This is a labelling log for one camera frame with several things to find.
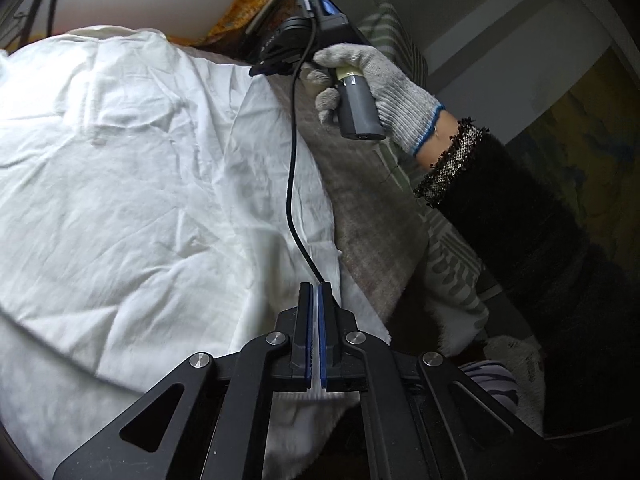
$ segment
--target device handle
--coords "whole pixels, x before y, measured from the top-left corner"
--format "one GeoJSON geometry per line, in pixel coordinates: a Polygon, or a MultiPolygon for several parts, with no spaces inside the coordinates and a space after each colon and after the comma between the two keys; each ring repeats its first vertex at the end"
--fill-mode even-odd
{"type": "Polygon", "coordinates": [[[340,134],[347,139],[383,140],[376,102],[362,72],[353,66],[335,69],[340,104],[336,110],[340,134]]]}

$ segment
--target metal screw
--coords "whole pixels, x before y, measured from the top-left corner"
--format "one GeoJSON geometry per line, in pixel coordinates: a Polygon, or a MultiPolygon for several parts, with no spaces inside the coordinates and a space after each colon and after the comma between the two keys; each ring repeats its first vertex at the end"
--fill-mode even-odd
{"type": "Polygon", "coordinates": [[[287,336],[285,336],[282,332],[271,332],[267,334],[267,343],[269,343],[270,345],[281,345],[286,341],[286,339],[287,336]]]}
{"type": "Polygon", "coordinates": [[[203,368],[209,364],[209,361],[211,361],[211,358],[203,352],[198,352],[189,357],[189,364],[194,368],[203,368]]]}
{"type": "Polygon", "coordinates": [[[442,356],[437,352],[427,352],[422,356],[422,362],[427,366],[440,366],[442,364],[442,356]]]}
{"type": "Polygon", "coordinates": [[[347,343],[351,343],[352,345],[364,343],[366,338],[367,337],[362,332],[349,332],[346,337],[347,343]]]}

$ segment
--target white knit glove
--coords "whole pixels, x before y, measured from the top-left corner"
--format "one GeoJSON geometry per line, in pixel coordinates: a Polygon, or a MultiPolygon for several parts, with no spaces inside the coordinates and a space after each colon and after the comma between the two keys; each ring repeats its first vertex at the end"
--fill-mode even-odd
{"type": "MultiPolygon", "coordinates": [[[[317,52],[314,61],[326,68],[354,66],[364,74],[376,101],[380,124],[405,152],[414,155],[434,132],[444,108],[427,91],[409,78],[375,47],[335,44],[317,52]]],[[[309,83],[328,86],[331,79],[320,70],[305,73],[309,83]]],[[[330,121],[340,103],[335,88],[326,88],[316,97],[320,120],[330,121]]]]}

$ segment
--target black sleeve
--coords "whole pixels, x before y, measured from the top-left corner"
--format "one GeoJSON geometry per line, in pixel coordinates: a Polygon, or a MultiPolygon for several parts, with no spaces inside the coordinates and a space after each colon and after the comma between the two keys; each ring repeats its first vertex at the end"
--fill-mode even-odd
{"type": "Polygon", "coordinates": [[[471,120],[416,189],[458,229],[529,322],[545,354],[545,432],[637,411],[638,287],[572,214],[471,120]]]}

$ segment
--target white cloth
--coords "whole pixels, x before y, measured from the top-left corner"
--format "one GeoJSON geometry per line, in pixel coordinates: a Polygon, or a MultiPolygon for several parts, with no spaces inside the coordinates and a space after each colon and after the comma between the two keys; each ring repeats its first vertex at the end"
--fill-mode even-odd
{"type": "MultiPolygon", "coordinates": [[[[298,146],[294,222],[339,300],[331,205],[298,146]]],[[[185,357],[235,352],[295,303],[312,279],[284,214],[289,149],[266,78],[157,31],[91,27],[0,57],[2,329],[38,340],[3,344],[0,416],[45,478],[185,357]],[[38,384],[31,399],[5,386],[25,345],[49,351],[18,374],[38,384]],[[66,420],[70,402],[94,415],[66,420]],[[60,428],[73,421],[69,440],[60,428]],[[49,452],[36,427],[61,445],[49,452]]],[[[361,328],[388,339],[370,305],[358,309],[361,328]]],[[[299,472],[357,400],[317,385],[303,397],[274,400],[268,478],[299,472]]]]}

